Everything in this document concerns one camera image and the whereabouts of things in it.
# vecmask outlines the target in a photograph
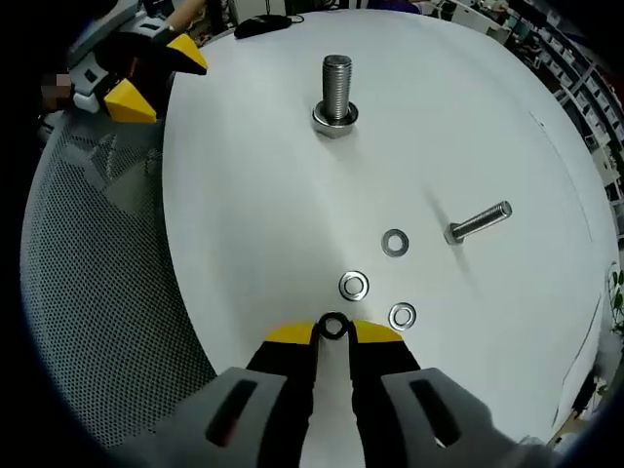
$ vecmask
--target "threaded bolt shaft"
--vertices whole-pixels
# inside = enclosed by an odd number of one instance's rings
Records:
[[[343,119],[349,112],[351,69],[347,56],[326,56],[323,60],[323,108],[329,119]]]
[[[512,209],[509,202],[500,202],[467,221],[459,224],[452,223],[448,227],[447,240],[455,244],[461,244],[465,237],[493,226],[497,222],[507,219],[511,214]]]

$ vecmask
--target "o-ring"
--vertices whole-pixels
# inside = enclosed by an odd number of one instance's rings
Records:
[[[393,237],[398,237],[401,240],[401,246],[395,251],[390,248],[390,240]],[[381,238],[381,249],[388,256],[403,256],[406,254],[409,248],[410,239],[401,229],[390,229],[389,231],[386,231]]]
[[[336,333],[332,333],[328,330],[327,324],[329,320],[336,320],[340,323],[340,330]],[[321,319],[319,319],[319,329],[321,336],[327,339],[341,339],[349,327],[349,319],[342,312],[328,312]]]

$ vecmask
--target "white table surface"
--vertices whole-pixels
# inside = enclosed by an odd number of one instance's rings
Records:
[[[214,369],[244,367],[283,321],[339,310],[387,324],[407,301],[417,320],[403,337],[422,367],[479,397],[509,436],[547,440],[593,362],[588,329],[618,258],[592,157],[548,90],[491,38],[400,13],[310,14],[202,52],[207,76],[175,78],[163,191]],[[328,54],[353,59],[360,109],[338,140],[311,127]],[[447,245],[450,220],[502,200],[510,219]],[[391,228],[409,236],[403,257],[380,248]],[[337,288],[354,269],[370,279],[360,302]],[[336,416],[350,412],[342,348],[323,343],[306,446],[356,464],[353,421]],[[334,424],[350,428],[335,437]]]

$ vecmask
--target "shelf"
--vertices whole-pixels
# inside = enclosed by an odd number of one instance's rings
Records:
[[[603,180],[603,186],[607,187],[612,183],[617,183],[617,180],[621,178],[621,175],[611,166],[611,161],[608,155],[608,151],[604,148],[598,148],[592,151],[592,158],[596,169]]]
[[[594,81],[603,92],[604,97],[608,101],[609,107],[613,109],[613,112],[615,112],[615,115],[617,116],[617,120],[619,120],[620,125],[622,125],[624,122],[624,112],[622,112],[622,107],[620,107],[617,99],[613,96],[613,92],[606,84],[605,78],[603,78],[603,75],[601,75],[597,70],[592,73],[592,78],[594,78]]]
[[[581,62],[580,65],[583,66],[584,69],[587,69],[589,67],[590,62],[585,57],[585,54],[583,54],[581,52],[581,50],[578,48],[578,46],[576,46],[576,44],[574,44],[566,36],[565,33],[561,32],[559,29],[557,29],[554,26],[547,27],[546,30],[551,34],[551,36],[555,35],[556,39],[559,42],[561,42],[565,47],[567,47],[568,49],[570,49],[572,51],[572,53],[574,54],[574,57],[576,58],[576,60]]]
[[[572,68],[574,68],[574,71],[576,71],[579,76],[587,71],[587,67],[583,67],[583,65],[581,65],[578,60],[572,62]]]
[[[548,55],[557,63],[557,65],[564,71],[567,77],[572,80],[572,83],[576,83],[580,79],[580,74],[570,65],[564,56],[553,49],[550,43],[546,42],[542,36],[536,34],[539,38],[539,42],[542,45],[542,49],[548,53]]]
[[[586,97],[588,97],[590,106],[592,107],[592,109],[594,109],[594,112],[598,116],[599,120],[603,123],[604,128],[606,129],[606,132],[608,133],[609,137],[611,138],[611,141],[614,144],[616,144],[617,150],[618,151],[621,150],[622,149],[622,143],[620,142],[619,138],[617,137],[617,134],[615,133],[615,130],[613,129],[613,125],[606,119],[606,114],[603,111],[603,109],[601,108],[601,105],[598,103],[598,101],[596,100],[596,97],[592,94],[592,92],[589,90],[589,88],[587,88],[585,83],[583,83],[583,86],[585,86],[585,88],[587,89],[587,93],[584,93],[584,95]]]
[[[605,136],[604,135],[599,135],[596,132],[596,127],[591,125],[589,122],[587,122],[587,120],[585,119],[585,109],[589,106],[591,106],[591,104],[587,104],[587,106],[583,107],[581,105],[581,103],[576,99],[576,96],[573,95],[569,90],[564,89],[565,94],[567,95],[569,101],[574,105],[574,107],[576,107],[576,110],[578,110],[578,113],[580,114],[581,118],[583,119],[583,121],[585,122],[585,125],[587,125],[587,128],[589,129],[589,131],[591,132],[592,136],[594,137],[594,140],[596,141],[596,145],[598,147],[602,147],[605,146],[609,140],[604,140]]]

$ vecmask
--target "bolt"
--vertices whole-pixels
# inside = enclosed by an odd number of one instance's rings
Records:
[[[352,61],[347,56],[326,56],[323,60],[323,100],[312,112],[314,130],[330,138],[351,132],[358,108],[349,102]]]
[[[493,226],[497,222],[507,219],[511,214],[512,209],[509,202],[500,202],[484,212],[471,217],[467,221],[459,224],[452,222],[448,225],[445,238],[449,244],[461,244],[464,242],[465,237]]]

